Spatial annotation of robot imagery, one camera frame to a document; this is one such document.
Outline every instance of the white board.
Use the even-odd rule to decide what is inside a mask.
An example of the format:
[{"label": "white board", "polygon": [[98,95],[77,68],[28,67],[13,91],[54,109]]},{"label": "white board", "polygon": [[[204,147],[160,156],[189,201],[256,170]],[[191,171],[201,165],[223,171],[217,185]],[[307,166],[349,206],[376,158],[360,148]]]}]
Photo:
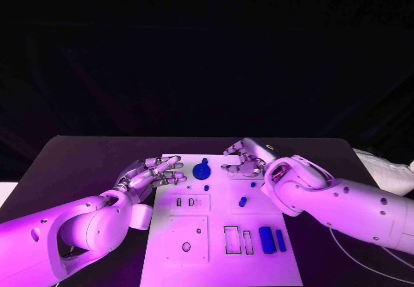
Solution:
[{"label": "white board", "polygon": [[[238,162],[235,155],[180,156],[184,167],[178,171],[186,174],[187,181],[157,188],[139,285],[301,286],[282,214],[259,191],[262,177],[251,179],[227,175],[219,167]],[[209,161],[210,176],[200,181],[191,176],[191,168],[203,157]],[[184,206],[187,198],[194,195],[199,195],[201,204]],[[248,199],[243,207],[238,206],[240,196]],[[177,198],[181,198],[183,209],[176,207]],[[225,226],[236,227],[238,241],[233,228],[227,229],[230,237],[226,238]],[[262,253],[258,235],[262,226],[272,231],[274,254]],[[278,250],[275,230],[282,231],[285,252]],[[240,254],[226,254],[226,242],[232,248],[239,243]]]}]

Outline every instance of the table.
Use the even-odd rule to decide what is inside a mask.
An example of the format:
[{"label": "table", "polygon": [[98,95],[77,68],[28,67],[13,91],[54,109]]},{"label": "table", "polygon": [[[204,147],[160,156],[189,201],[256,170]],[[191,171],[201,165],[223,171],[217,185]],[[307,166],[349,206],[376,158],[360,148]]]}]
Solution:
[{"label": "table", "polygon": [[[47,142],[0,209],[0,223],[111,189],[124,167],[161,154],[220,154],[239,138],[57,136]],[[376,186],[341,139],[265,138],[279,156],[298,154],[334,177]],[[154,194],[144,203],[152,205]],[[406,286],[363,269],[343,254],[328,230],[304,212],[284,216],[304,286]],[[375,245],[343,234],[350,255],[375,270],[414,281],[414,271]],[[64,286],[138,286],[148,231],[129,229],[116,250],[86,266]],[[395,252],[408,262],[414,257]]]}]

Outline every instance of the blue disc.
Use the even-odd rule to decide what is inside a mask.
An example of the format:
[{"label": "blue disc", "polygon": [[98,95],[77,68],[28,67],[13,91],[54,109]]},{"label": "blue disc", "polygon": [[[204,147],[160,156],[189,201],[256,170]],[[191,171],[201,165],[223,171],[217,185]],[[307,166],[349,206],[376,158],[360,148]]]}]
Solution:
[{"label": "blue disc", "polygon": [[210,169],[209,169],[207,159],[206,158],[203,158],[201,162],[194,165],[194,168],[191,169],[191,175],[200,181],[204,180],[209,177]]}]

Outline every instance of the white cloth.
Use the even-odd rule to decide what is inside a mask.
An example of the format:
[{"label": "white cloth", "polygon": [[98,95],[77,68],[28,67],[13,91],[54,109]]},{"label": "white cloth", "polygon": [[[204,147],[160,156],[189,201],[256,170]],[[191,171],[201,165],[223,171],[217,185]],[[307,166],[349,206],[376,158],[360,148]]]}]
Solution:
[{"label": "white cloth", "polygon": [[366,151],[353,149],[379,188],[399,196],[414,190],[414,162],[411,165],[390,163]]}]

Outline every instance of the blue battery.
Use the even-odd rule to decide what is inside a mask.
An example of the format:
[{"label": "blue battery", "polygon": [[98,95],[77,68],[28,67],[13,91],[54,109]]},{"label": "blue battery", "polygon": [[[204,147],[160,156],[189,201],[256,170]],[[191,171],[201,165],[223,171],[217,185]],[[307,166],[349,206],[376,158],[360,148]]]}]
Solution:
[{"label": "blue battery", "polygon": [[268,226],[264,226],[258,229],[261,235],[261,247],[264,254],[275,253],[274,237],[271,235],[271,229]]},{"label": "blue battery", "polygon": [[242,196],[242,198],[239,199],[239,207],[245,206],[246,201],[248,201],[248,199]]},{"label": "blue battery", "polygon": [[275,230],[275,238],[278,239],[278,249],[281,252],[284,252],[287,247],[284,246],[282,232],[279,230]]}]

